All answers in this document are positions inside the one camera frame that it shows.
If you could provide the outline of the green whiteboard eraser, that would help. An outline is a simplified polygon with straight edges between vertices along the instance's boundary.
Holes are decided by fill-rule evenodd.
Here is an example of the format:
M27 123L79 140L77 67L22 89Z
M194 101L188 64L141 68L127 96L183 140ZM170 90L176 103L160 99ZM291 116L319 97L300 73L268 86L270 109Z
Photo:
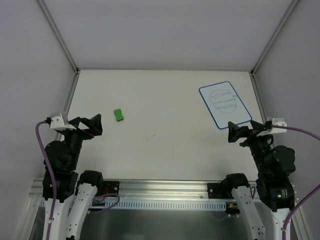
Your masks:
M122 113L122 110L121 109L115 109L114 111L113 111L113 113L114 113L114 116L115 116L115 120L117 121L117 122L121 122L121 121L123 121L124 120L124 116L123 116L123 113Z

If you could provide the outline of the blue-framed small whiteboard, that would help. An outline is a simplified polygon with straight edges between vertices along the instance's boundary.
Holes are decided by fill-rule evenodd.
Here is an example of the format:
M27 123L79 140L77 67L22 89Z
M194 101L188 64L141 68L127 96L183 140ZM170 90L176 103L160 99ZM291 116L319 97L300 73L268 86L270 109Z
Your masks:
M198 91L219 130L227 129L228 122L241 125L253 119L229 81L203 86Z

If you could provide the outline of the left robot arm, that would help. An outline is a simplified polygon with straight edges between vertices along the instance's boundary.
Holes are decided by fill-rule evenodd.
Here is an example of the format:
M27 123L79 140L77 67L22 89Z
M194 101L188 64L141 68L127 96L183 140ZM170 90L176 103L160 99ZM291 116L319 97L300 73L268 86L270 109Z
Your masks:
M68 120L64 112L53 113L43 124L63 135L43 145L38 123L36 137L44 157L42 180L45 220L44 240L78 240L86 215L95 196L104 191L103 175L94 170L76 172L83 141L103 133L102 116Z

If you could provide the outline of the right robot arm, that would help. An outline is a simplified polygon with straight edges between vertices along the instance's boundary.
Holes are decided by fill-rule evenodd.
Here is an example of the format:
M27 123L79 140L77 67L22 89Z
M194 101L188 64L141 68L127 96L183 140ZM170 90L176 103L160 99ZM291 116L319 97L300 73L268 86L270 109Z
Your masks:
M258 172L255 189L269 212L269 226L264 226L259 216L245 174L228 174L219 187L228 198L235 199L249 239L278 240L281 233L288 236L280 223L288 224L285 214L295 207L294 188L289 180L296 170L295 151L284 145L272 147L274 136L287 131L285 121L274 118L264 124L253 120L250 124L251 127L247 127L228 122L228 142L235 143L243 138L239 145L250 149Z

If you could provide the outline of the right table edge rail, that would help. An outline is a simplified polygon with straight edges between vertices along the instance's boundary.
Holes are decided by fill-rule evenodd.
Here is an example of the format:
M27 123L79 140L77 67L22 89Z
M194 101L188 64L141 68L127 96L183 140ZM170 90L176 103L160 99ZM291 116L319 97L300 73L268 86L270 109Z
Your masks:
M261 118L262 118L263 122L265 122L267 120L267 115L266 115L266 111L265 111L265 108L264 108L264 105L263 105L261 94L259 92L257 81L256 81L255 76L254 76L253 73L249 72L249 75L250 75L251 84L252 84L252 87L253 87L253 90L254 90L254 94L255 94L255 98L256 98L257 104L258 104L258 108L259 108L259 112L260 112Z

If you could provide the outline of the table edge rail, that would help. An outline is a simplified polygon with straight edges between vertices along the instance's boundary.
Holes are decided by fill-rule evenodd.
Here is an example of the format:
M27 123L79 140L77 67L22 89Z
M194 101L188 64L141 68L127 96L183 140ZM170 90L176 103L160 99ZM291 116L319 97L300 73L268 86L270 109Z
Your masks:
M76 74L74 75L72 81L71 81L71 85L67 91L67 95L66 95L66 99L63 102L62 108L58 111L58 112L65 112L65 113L69 113L70 107L71 107L71 103L72 103L72 99L77 87L77 83L79 80L79 76L80 76L81 71L78 70L76 72Z
M249 72L249 75L250 75L251 84L252 84L252 87L253 87L253 90L254 90L254 94L255 94L255 98L256 98L257 104L258 104L258 108L259 108L259 112L260 112L261 118L262 118L263 122L265 122L267 120L267 115L266 115L266 111L265 111L265 108L264 108L264 105L263 105L261 94L259 92L257 81L256 81L255 76L254 76L253 73Z

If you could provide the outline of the left table edge rail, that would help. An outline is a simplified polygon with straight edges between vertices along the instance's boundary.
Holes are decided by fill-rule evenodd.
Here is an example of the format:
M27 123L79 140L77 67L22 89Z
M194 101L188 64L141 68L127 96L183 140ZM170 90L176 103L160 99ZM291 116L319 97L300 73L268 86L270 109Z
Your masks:
M69 113L70 107L71 107L71 103L72 103L72 99L77 87L77 83L79 80L79 76L80 76L81 71L78 70L76 72L76 74L74 75L72 81L71 81L71 85L67 91L67 95L66 95L66 99L63 102L62 108L58 111L58 112L65 112L65 113Z

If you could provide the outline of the left aluminium frame post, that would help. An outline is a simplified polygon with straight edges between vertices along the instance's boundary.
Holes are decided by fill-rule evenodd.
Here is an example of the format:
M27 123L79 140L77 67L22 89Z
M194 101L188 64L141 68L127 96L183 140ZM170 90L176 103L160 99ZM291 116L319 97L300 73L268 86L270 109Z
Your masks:
M64 41L63 39L63 36L61 35L61 32L46 4L46 1L45 0L36 0L36 3L38 4L42 14L44 15L44 18L45 20L47 21L50 29L52 30L53 32L53 35L55 37L55 39L57 40L64 56L66 57L72 71L77 74L78 71L79 71L79 68L77 67L77 64L74 60L74 58L72 57L72 54L66 44L66 42Z

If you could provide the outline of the aluminium frame post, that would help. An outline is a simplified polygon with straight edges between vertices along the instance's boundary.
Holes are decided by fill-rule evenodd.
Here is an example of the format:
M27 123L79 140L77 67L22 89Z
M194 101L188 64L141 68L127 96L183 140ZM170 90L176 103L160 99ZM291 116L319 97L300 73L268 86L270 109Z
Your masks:
M64 41L63 39L63 36L61 35L61 32L46 4L46 1L45 0L36 0L36 3L38 4L42 14L44 15L44 18L45 20L47 21L50 29L52 30L53 32L53 35L55 37L55 39L57 40L64 56L66 57L72 71L77 74L78 71L79 71L79 68L77 67L77 64L74 60L74 58L72 57L72 54L66 44L66 42Z
M271 50L272 46L276 42L278 36L282 32L283 28L285 27L286 23L290 19L291 15L295 11L297 5L300 3L300 0L291 0L288 7L286 8L284 14L280 18L279 22L277 23L275 29L273 30L269 40L267 41L265 47L263 48L261 54L259 55L254 67L250 71L251 75L254 76L256 72L259 70L260 66L262 65L264 59L266 58L267 54Z

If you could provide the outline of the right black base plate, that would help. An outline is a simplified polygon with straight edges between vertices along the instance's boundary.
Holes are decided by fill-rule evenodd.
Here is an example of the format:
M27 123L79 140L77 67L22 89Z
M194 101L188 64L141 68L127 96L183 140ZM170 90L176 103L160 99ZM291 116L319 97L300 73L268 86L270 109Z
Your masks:
M207 195L209 199L224 199L225 190L221 183L208 183L207 184Z

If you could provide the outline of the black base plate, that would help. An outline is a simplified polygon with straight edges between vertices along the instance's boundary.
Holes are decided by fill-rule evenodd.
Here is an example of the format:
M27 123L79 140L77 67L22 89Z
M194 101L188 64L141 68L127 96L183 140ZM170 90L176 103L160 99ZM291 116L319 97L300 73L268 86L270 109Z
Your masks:
M225 190L221 183L208 183L207 184L207 195L209 199L224 199Z
M104 195L107 194L119 194L120 182L115 180L104 180L103 181L103 190Z

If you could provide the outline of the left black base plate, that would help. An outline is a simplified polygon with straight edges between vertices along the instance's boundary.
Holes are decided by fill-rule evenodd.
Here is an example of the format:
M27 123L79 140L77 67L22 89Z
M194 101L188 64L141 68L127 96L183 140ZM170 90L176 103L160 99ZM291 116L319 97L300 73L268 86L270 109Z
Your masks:
M103 190L104 195L107 194L119 194L120 182L115 180L104 180L103 181Z

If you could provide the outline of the aluminium mounting rail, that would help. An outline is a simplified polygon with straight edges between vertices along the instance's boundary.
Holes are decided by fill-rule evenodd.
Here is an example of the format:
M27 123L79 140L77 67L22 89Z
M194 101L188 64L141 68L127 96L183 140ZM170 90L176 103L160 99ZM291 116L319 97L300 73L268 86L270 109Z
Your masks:
M145 180L111 179L119 184L109 190L121 200L208 201L208 184L221 180Z

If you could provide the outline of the right aluminium frame post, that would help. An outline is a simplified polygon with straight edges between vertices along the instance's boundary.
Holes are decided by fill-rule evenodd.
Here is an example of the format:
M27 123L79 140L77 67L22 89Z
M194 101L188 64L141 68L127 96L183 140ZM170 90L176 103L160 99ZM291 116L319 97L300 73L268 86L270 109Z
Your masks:
M267 41L265 47L263 48L261 54L259 55L254 67L250 71L251 75L254 76L256 72L259 70L260 66L262 65L264 59L266 58L267 54L271 50L272 46L276 42L278 36L282 32L283 28L285 27L286 23L290 19L291 15L295 11L297 5L300 3L300 0L291 0L288 7L286 8L284 14L280 18L279 22L277 23L275 29L273 30L269 40Z

